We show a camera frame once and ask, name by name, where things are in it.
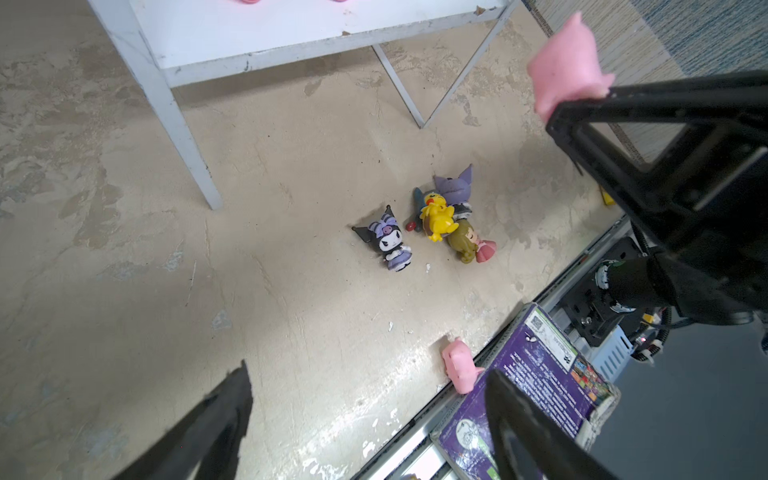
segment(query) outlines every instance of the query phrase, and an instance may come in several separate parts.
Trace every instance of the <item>yellow duck toy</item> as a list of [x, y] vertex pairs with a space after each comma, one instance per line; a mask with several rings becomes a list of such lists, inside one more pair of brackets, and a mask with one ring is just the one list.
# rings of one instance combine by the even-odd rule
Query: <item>yellow duck toy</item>
[[445, 205], [445, 198], [439, 194], [429, 194], [424, 197], [427, 205], [422, 208], [419, 218], [424, 220], [424, 230], [433, 242], [442, 242], [443, 233], [451, 233], [458, 228], [458, 223], [453, 221], [453, 206]]

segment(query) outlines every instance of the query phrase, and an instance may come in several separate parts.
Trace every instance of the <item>white sticker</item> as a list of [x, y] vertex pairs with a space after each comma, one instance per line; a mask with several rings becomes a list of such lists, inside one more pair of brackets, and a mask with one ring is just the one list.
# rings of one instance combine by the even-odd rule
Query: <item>white sticker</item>
[[576, 361], [576, 349], [571, 346], [560, 330], [552, 325], [537, 310], [525, 319], [525, 325], [536, 334], [538, 339], [565, 370], [570, 370]]

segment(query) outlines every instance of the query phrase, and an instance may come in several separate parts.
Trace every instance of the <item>doll with green hair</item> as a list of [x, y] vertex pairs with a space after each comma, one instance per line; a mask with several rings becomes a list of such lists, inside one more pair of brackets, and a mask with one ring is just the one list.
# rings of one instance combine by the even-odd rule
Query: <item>doll with green hair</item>
[[483, 263], [496, 253], [496, 242], [480, 240], [472, 225], [464, 219], [459, 220], [458, 228], [448, 235], [448, 245], [462, 255], [462, 262], [477, 260]]

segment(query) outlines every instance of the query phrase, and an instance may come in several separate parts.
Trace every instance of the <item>beige floor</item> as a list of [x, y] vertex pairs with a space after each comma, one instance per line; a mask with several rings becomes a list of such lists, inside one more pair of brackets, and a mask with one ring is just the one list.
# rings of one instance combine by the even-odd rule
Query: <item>beige floor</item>
[[[0, 7], [3, 478], [108, 478], [241, 359], [240, 478], [348, 478], [445, 385], [444, 336], [480, 349], [618, 215], [531, 111], [545, 37], [523, 8], [426, 131], [368, 48], [181, 88], [213, 212], [85, 1], [16, 3]], [[487, 28], [387, 46], [422, 111]], [[470, 162], [492, 261], [408, 233], [413, 264], [390, 273], [349, 229], [386, 203], [403, 222], [413, 187]]]

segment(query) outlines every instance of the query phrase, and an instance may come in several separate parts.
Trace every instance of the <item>white table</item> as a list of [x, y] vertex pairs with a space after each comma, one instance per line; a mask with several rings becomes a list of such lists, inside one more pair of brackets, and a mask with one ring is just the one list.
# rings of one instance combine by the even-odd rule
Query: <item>white table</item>
[[[448, 102], [518, 0], [88, 0], [174, 142], [210, 207], [214, 181], [171, 88], [372, 46], [421, 128]], [[497, 20], [438, 106], [423, 120], [385, 41]]]

